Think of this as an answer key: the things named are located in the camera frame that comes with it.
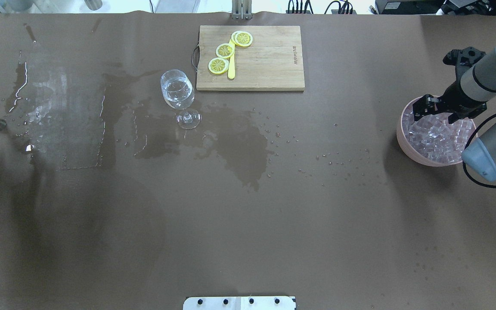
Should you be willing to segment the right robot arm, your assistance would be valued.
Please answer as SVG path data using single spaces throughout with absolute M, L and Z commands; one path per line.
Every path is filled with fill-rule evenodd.
M 484 53 L 474 47 L 452 50 L 443 58 L 447 65 L 456 68 L 456 81 L 442 96 L 429 94 L 417 98 L 412 104 L 414 120 L 428 115 L 448 114 L 453 124 L 465 118 L 476 118 L 487 108 L 487 102 L 496 96 L 496 47 L 491 53 Z M 496 123 L 482 135 L 474 132 L 461 153 L 463 171 L 472 169 L 487 184 L 474 180 L 485 188 L 495 188 L 496 181 Z

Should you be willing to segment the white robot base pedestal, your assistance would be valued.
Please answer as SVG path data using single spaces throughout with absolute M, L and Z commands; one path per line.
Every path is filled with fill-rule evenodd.
M 185 299 L 183 310 L 296 310 L 291 296 L 215 296 Z

